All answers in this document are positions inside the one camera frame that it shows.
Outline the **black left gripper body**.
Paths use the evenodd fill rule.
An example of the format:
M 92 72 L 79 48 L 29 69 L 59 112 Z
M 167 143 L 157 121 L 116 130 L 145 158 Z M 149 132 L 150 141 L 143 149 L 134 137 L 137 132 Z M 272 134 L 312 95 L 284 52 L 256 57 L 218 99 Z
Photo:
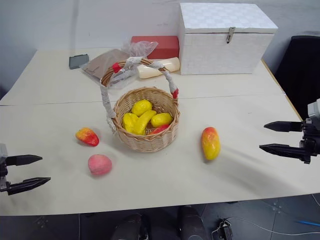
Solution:
M 10 192 L 11 183 L 7 181 L 8 169 L 5 162 L 0 164 L 0 191 Z

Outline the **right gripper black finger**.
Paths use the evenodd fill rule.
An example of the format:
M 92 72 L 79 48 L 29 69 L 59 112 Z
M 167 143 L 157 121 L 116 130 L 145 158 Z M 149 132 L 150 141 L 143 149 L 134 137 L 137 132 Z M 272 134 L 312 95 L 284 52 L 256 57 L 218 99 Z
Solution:
M 301 121 L 274 121 L 265 124 L 263 127 L 276 132 L 301 132 L 303 126 Z
M 287 158 L 295 158 L 302 159 L 304 157 L 304 149 L 299 147 L 292 147 L 285 144 L 271 143 L 259 145 L 259 148 L 264 150 L 267 153 L 287 157 Z

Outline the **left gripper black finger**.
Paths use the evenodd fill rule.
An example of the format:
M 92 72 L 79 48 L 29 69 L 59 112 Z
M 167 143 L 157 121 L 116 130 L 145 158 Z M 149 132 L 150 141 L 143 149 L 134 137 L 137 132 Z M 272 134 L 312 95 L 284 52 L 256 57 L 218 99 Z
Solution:
M 27 192 L 44 185 L 50 180 L 51 180 L 50 177 L 35 177 L 35 178 L 23 180 L 20 183 L 15 183 L 15 184 L 8 183 L 7 194 L 10 196 L 10 195 L 19 194 L 22 192 Z
M 5 160 L 7 166 L 22 166 L 32 164 L 34 162 L 40 161 L 43 158 L 37 155 L 16 155 L 16 156 L 8 156 Z

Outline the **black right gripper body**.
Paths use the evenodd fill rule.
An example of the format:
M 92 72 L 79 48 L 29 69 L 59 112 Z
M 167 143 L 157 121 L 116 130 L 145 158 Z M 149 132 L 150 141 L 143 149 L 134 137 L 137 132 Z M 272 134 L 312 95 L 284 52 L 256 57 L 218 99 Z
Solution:
M 320 154 L 320 131 L 315 127 L 310 118 L 303 121 L 303 137 L 299 143 L 300 148 L 304 148 L 303 157 L 300 158 L 305 164 L 310 164 L 311 156 Z

